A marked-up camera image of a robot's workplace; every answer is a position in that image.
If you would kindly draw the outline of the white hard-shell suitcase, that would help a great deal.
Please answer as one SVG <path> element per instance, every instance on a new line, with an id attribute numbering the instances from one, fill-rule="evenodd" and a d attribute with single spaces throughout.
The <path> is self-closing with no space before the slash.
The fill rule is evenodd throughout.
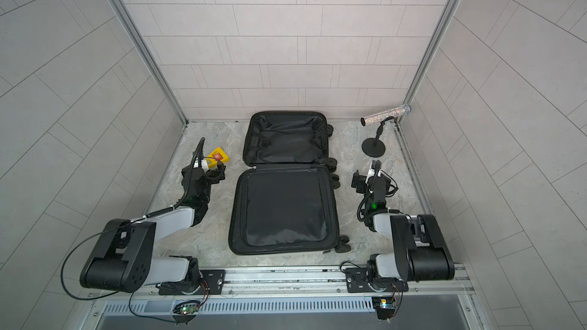
<path id="1" fill-rule="evenodd" d="M 236 255 L 351 251 L 341 235 L 327 118 L 314 111 L 265 111 L 249 122 L 235 188 L 229 248 Z"/>

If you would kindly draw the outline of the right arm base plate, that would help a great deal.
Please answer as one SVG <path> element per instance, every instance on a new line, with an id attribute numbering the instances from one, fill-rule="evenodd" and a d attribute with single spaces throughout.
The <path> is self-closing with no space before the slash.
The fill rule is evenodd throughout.
<path id="1" fill-rule="evenodd" d="M 409 287 L 397 278 L 377 277 L 366 267 L 343 267 L 349 293 L 404 293 Z"/>

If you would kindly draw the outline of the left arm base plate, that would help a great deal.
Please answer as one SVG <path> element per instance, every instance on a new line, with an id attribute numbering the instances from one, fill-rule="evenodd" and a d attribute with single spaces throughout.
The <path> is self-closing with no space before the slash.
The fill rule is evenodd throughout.
<path id="1" fill-rule="evenodd" d="M 220 295 L 223 290 L 226 272 L 224 270 L 201 270 L 195 278 L 189 273 L 180 282 L 157 284 L 160 296 Z"/>

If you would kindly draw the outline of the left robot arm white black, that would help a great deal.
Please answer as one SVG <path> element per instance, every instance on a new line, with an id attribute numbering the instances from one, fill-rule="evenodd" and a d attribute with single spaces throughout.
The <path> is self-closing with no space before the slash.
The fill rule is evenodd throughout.
<path id="1" fill-rule="evenodd" d="M 207 157 L 204 145 L 201 139 L 183 168 L 183 195 L 174 205 L 136 220 L 116 218 L 107 223 L 81 270 L 82 287 L 134 293 L 144 285 L 157 285 L 163 294 L 191 294 L 202 287 L 196 258 L 156 258 L 153 250 L 157 241 L 200 224 L 209 209 L 212 186 L 225 178 L 224 163 Z"/>

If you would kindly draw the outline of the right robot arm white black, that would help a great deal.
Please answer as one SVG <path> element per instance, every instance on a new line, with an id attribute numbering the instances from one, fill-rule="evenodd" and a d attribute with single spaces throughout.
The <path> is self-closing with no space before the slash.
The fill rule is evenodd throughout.
<path id="1" fill-rule="evenodd" d="M 408 281 L 450 281 L 455 264 L 434 215 L 408 215 L 387 207 L 398 186 L 373 160 L 368 173 L 354 172 L 351 187 L 363 195 L 356 216 L 373 232 L 391 239 L 393 252 L 374 254 L 366 264 L 366 282 L 374 291 L 404 292 Z"/>

